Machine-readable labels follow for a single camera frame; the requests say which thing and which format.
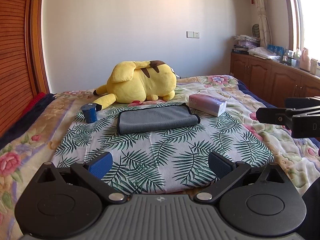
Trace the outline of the grey microfiber towel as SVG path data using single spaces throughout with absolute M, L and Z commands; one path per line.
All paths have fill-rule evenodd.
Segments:
M 186 104 L 122 111 L 118 115 L 119 135 L 195 126 L 201 122 Z

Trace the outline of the wooden low cabinet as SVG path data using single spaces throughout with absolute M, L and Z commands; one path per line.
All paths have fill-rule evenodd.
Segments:
M 271 60 L 231 53 L 230 74 L 276 107 L 286 98 L 319 96 L 319 77 Z

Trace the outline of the pink bottle on sill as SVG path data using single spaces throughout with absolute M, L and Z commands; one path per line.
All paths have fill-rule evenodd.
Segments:
M 299 63 L 299 68 L 306 71 L 310 72 L 310 57 L 309 57 L 309 50 L 307 48 L 303 48 L 301 56 L 300 56 L 300 63 Z

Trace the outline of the blue packaged boxes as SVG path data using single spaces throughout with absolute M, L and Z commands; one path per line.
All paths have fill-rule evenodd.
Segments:
M 272 45 L 272 44 L 269 44 L 267 46 L 268 50 L 276 53 L 277 55 L 279 56 L 283 56 L 284 55 L 284 47 L 281 47 L 281 46 L 275 46 L 275 45 Z

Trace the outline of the white folded cloth bundle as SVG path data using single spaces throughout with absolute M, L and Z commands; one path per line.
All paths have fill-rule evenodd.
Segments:
M 273 60 L 279 61 L 281 57 L 276 53 L 264 48 L 264 47 L 255 47 L 248 50 L 249 55 L 258 57 L 264 60 Z

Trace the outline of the floral bed quilt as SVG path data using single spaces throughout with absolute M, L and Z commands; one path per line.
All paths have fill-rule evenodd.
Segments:
M 272 152 L 274 160 L 289 176 L 297 191 L 303 194 L 319 177 L 319 142 L 315 139 L 294 139 L 291 132 L 281 125 L 260 123 L 256 110 L 266 102 L 251 93 L 236 78 L 229 75 L 196 76 L 179 79 L 171 105 L 181 105 L 191 94 L 207 94 L 229 103 L 239 104 L 249 110 L 252 128 Z M 91 90 L 68 91 L 55 95 L 56 99 L 20 137 L 1 149 L 1 239 L 18 239 L 20 228 L 15 220 L 15 204 L 29 181 L 45 161 L 53 155 L 72 124 L 81 106 L 92 102 Z M 125 111 L 163 107 L 165 101 L 113 104 Z M 177 192 L 195 193 L 201 187 Z

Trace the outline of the blue lidded cup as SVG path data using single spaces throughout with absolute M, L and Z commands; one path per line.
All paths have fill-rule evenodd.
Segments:
M 97 111 L 95 103 L 88 103 L 81 106 L 81 111 L 84 115 L 87 124 L 91 124 L 97 121 Z

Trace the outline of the palm leaf print cloth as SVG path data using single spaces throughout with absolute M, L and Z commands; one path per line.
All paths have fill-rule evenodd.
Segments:
M 211 151 L 252 167 L 274 160 L 253 131 L 249 110 L 237 103 L 229 103 L 218 117 L 198 112 L 200 123 L 195 126 L 119 135 L 118 115 L 124 110 L 100 111 L 92 124 L 78 112 L 53 155 L 55 166 L 69 167 L 110 152 L 113 165 L 103 177 L 105 183 L 124 193 L 169 193 L 215 182 L 208 166 Z

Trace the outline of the purple tissue pack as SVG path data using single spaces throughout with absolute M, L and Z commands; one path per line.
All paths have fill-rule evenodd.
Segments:
M 226 111 L 227 102 L 206 94 L 191 94 L 189 107 L 219 117 Z

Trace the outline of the stacked folded linens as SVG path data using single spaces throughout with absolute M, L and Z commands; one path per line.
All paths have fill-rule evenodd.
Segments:
M 260 38 L 248 35 L 236 35 L 233 48 L 236 50 L 248 51 L 260 46 Z

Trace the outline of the dark blue blanket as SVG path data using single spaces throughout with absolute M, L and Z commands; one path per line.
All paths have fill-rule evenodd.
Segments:
M 31 111 L 23 117 L 19 117 L 19 119 L 1 136 L 1 149 L 25 133 L 44 112 L 47 106 L 55 99 L 55 94 L 46 94 L 46 96 L 41 99 Z

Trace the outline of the red blanket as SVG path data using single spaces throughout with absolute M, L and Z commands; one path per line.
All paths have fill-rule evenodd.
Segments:
M 23 117 L 24 115 L 26 115 L 29 111 L 31 111 L 33 109 L 33 107 L 44 97 L 46 96 L 46 94 L 44 92 L 40 92 L 39 94 L 37 94 L 37 96 L 35 96 L 29 103 L 28 105 L 25 107 L 25 109 L 22 111 L 21 116 Z

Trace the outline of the yellow Pikachu plush toy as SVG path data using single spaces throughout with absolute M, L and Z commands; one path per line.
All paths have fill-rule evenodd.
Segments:
M 169 101 L 175 96 L 176 83 L 174 70 L 163 61 L 123 61 L 114 67 L 107 83 L 94 90 L 99 98 L 93 103 L 100 111 L 115 102 Z

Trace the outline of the wooden slatted wardrobe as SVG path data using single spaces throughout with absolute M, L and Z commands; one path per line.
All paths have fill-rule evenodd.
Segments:
M 49 92 L 42 47 L 42 0 L 1 0 L 1 133 L 40 92 Z

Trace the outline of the patterned beige curtain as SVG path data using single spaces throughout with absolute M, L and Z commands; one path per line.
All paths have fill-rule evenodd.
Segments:
M 267 47 L 272 44 L 271 28 L 267 15 L 267 0 L 254 0 L 258 15 L 260 45 Z

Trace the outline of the white wall socket plate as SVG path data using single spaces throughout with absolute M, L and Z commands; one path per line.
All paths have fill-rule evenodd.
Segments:
M 200 38 L 200 32 L 198 32 L 198 31 L 187 31 L 187 38 Z

